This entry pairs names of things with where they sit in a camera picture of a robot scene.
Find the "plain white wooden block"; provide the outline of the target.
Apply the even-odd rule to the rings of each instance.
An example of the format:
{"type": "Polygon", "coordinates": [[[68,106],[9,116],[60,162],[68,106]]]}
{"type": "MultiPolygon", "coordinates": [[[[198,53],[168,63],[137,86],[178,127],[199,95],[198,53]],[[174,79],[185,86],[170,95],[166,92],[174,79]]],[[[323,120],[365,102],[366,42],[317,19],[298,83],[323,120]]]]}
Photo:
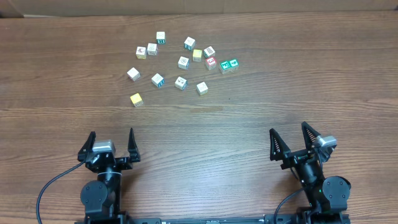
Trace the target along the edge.
{"type": "Polygon", "coordinates": [[[141,77],[141,74],[139,73],[139,71],[134,67],[132,67],[130,70],[127,71],[127,75],[134,82],[137,81],[141,77]]]}

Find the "yellow topped wooden block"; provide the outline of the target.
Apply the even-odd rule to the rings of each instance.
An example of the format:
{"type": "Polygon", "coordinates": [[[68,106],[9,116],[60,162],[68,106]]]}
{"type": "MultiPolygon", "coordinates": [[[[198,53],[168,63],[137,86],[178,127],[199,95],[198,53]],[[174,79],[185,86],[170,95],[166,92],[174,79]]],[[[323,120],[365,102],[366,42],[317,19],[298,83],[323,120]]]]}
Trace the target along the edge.
{"type": "Polygon", "coordinates": [[[130,100],[134,107],[142,106],[144,104],[144,101],[139,93],[130,96],[130,100]]]}

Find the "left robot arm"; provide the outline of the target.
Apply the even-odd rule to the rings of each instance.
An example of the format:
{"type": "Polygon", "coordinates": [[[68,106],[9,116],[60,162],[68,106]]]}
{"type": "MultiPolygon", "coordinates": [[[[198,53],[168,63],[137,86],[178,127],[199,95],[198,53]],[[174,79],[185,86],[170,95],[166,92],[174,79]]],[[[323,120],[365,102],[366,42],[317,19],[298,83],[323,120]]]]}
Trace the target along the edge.
{"type": "Polygon", "coordinates": [[[82,188],[80,199],[85,206],[85,223],[129,223],[129,214],[121,210],[122,171],[131,170],[141,156],[130,129],[127,157],[116,157],[112,140],[97,141],[92,131],[78,152],[78,161],[97,174],[97,179],[82,188]]]}

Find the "white block blue letter side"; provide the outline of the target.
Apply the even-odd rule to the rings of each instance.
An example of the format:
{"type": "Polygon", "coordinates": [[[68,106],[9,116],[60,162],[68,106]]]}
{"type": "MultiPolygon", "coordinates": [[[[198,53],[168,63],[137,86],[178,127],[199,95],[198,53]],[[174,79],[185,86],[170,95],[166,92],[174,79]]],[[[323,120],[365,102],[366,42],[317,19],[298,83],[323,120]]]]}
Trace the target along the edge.
{"type": "Polygon", "coordinates": [[[151,78],[151,81],[157,88],[160,88],[164,84],[164,77],[162,77],[159,73],[156,73],[151,78]]]}

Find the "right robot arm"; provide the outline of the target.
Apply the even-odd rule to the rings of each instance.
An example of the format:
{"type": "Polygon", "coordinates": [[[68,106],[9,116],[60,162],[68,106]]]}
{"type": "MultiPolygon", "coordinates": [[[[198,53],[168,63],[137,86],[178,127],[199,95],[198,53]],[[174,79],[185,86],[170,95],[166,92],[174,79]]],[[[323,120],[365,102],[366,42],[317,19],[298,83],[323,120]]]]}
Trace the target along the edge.
{"type": "Polygon", "coordinates": [[[323,136],[307,122],[301,124],[305,149],[292,152],[275,129],[269,130],[270,160],[281,161],[281,169],[288,169],[300,182],[301,188],[278,204],[271,223],[349,223],[347,210],[351,183],[344,177],[325,177],[323,164],[334,152],[337,141],[334,136],[323,136]],[[300,193],[308,200],[307,207],[300,207],[296,214],[281,220],[279,211],[283,204],[300,193]]]}

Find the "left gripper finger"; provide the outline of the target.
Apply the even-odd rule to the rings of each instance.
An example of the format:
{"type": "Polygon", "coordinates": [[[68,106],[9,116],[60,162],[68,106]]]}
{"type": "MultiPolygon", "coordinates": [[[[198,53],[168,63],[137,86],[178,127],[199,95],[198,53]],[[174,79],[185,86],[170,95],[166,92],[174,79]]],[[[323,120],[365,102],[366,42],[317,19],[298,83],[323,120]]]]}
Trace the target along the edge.
{"type": "Polygon", "coordinates": [[[138,149],[138,146],[137,146],[135,138],[134,138],[134,130],[132,128],[130,129],[130,132],[129,132],[127,151],[129,153],[129,161],[130,162],[140,162],[141,161],[141,155],[139,153],[139,149],[138,149]]]}
{"type": "Polygon", "coordinates": [[[94,131],[92,131],[90,133],[90,135],[88,136],[88,139],[86,140],[86,142],[84,143],[84,145],[81,147],[81,149],[78,152],[77,159],[79,162],[85,161],[88,154],[93,151],[92,148],[95,143],[95,139],[96,139],[96,133],[94,131]]]}

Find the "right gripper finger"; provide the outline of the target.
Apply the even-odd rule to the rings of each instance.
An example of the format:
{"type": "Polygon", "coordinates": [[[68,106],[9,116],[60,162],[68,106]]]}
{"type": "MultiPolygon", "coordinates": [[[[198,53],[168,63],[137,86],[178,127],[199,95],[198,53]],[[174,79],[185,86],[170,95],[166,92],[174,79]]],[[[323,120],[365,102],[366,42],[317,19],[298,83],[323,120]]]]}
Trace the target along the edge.
{"type": "Polygon", "coordinates": [[[312,144],[316,140],[318,136],[320,136],[320,133],[314,130],[307,122],[303,122],[301,124],[302,127],[302,133],[303,133],[303,138],[305,142],[305,147],[306,149],[311,149],[312,144]]]}
{"type": "Polygon", "coordinates": [[[291,153],[290,148],[283,139],[280,137],[279,133],[275,129],[269,130],[270,134],[270,160],[280,161],[287,158],[288,154],[291,153]]]}

